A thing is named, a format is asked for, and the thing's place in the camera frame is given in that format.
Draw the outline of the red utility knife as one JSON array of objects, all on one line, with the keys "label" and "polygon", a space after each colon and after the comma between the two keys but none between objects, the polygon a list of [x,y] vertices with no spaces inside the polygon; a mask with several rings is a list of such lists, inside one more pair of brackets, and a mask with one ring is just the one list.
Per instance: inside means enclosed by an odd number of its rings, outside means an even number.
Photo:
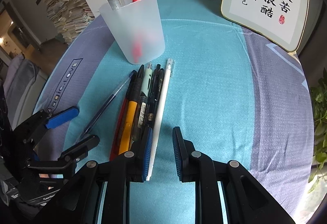
[{"label": "red utility knife", "polygon": [[109,156],[110,161],[113,161],[118,156],[118,153],[119,153],[119,145],[120,145],[120,140],[121,140],[121,128],[123,126],[123,120],[124,120],[125,114],[127,112],[130,90],[133,85],[134,79],[135,79],[135,76],[132,76],[129,86],[128,86],[128,90],[126,91],[124,100],[122,102],[118,122],[117,122],[116,129],[115,129],[113,145],[111,147],[111,152],[110,152],[110,156]]}]

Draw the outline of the white slim pen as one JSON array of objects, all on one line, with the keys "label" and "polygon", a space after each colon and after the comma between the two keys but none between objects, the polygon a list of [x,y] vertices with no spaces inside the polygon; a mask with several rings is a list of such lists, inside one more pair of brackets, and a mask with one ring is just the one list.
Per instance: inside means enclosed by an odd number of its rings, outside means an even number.
[{"label": "white slim pen", "polygon": [[167,60],[167,64],[166,64],[165,74],[164,74],[164,78],[163,78],[163,84],[162,84],[162,88],[161,88],[161,92],[160,92],[159,103],[157,106],[157,112],[156,112],[155,122],[154,122],[154,126],[153,126],[152,147],[151,147],[149,169],[148,169],[146,181],[150,180],[150,178],[152,176],[152,172],[153,172],[153,165],[155,162],[156,150],[157,150],[157,145],[158,145],[159,135],[160,135],[160,128],[161,128],[161,123],[162,123],[162,119],[163,119],[166,97],[167,97],[167,92],[168,92],[168,86],[169,86],[173,66],[174,66],[174,60],[172,58],[169,58]]}]

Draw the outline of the frosted plastic pen cup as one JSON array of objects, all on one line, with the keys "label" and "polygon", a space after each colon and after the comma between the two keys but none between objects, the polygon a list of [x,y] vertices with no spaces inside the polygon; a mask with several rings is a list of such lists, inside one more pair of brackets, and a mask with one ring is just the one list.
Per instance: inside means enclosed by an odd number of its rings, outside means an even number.
[{"label": "frosted plastic pen cup", "polygon": [[140,0],[139,13],[135,14],[132,0],[124,0],[125,6],[112,10],[109,3],[99,9],[115,41],[127,61],[133,63],[132,45],[139,28],[143,39],[142,57],[138,64],[148,63],[165,51],[164,34],[157,0]]}]

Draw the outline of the black retractable pen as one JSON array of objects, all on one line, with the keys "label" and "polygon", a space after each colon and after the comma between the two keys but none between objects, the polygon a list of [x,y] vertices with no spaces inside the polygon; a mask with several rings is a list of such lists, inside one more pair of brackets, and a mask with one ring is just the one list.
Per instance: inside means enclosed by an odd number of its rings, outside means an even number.
[{"label": "black retractable pen", "polygon": [[161,67],[161,65],[157,64],[151,82],[151,90],[149,98],[147,100],[147,109],[145,116],[145,125],[151,128],[153,128],[156,117],[157,105],[160,99],[162,84],[164,80],[164,72],[165,70]]}]

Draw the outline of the orange black pen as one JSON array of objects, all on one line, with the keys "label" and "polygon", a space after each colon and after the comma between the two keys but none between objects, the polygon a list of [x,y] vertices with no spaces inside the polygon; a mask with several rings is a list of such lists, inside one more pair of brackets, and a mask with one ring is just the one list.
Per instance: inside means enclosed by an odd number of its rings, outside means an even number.
[{"label": "orange black pen", "polygon": [[130,90],[128,110],[125,118],[124,130],[122,132],[121,142],[119,146],[119,155],[128,151],[130,147],[132,124],[138,106],[143,75],[144,75],[144,65],[142,64],[137,72],[134,83]]}]

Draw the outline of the blue clear ballpoint pen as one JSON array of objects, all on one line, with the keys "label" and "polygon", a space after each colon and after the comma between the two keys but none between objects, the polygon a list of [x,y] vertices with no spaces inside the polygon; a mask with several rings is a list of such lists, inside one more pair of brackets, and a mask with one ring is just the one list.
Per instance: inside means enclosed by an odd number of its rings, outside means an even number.
[{"label": "blue clear ballpoint pen", "polygon": [[112,94],[109,95],[107,100],[103,103],[103,105],[100,107],[100,109],[95,113],[95,115],[92,117],[91,121],[88,122],[86,127],[83,129],[83,131],[80,133],[76,141],[74,142],[75,144],[79,143],[80,141],[83,140],[83,138],[86,136],[86,134],[89,134],[98,119],[101,117],[101,115],[106,111],[107,107],[111,104],[111,102],[116,98],[118,92],[124,87],[124,85],[136,74],[136,71],[133,70],[131,71],[127,77],[123,79],[123,81],[114,89]]}]

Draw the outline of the blue grey tablecloth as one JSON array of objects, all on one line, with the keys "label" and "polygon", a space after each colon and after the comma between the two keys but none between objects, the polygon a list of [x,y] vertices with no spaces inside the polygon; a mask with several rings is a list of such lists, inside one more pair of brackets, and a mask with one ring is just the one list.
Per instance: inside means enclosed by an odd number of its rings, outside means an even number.
[{"label": "blue grey tablecloth", "polygon": [[[219,0],[157,0],[174,60],[151,179],[131,185],[132,223],[194,223],[195,186],[176,173],[172,129],[213,160],[239,161],[295,216],[309,179],[314,128],[300,63],[277,45],[221,17]],[[72,146],[116,86],[135,69],[102,17],[65,52],[37,109],[76,105],[79,115],[49,130],[41,160]]]}]

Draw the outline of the pile of stacked papers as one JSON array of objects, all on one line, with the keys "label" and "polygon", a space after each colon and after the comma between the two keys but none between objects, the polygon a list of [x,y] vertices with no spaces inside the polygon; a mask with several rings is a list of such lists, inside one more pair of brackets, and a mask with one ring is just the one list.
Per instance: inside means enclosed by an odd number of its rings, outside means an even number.
[{"label": "pile of stacked papers", "polygon": [[67,44],[95,19],[86,0],[42,0],[49,20]]}]

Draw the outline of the green potted plant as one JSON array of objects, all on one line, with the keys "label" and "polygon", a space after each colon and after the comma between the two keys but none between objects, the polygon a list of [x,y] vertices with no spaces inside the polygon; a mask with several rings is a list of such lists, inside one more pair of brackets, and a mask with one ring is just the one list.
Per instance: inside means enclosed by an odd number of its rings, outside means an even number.
[{"label": "green potted plant", "polygon": [[326,68],[323,69],[323,76],[318,79],[318,85],[310,88],[311,103],[313,106],[314,119],[314,147],[313,165],[314,171],[310,174],[308,182],[313,181],[309,193],[317,187],[320,180],[326,182]]}]

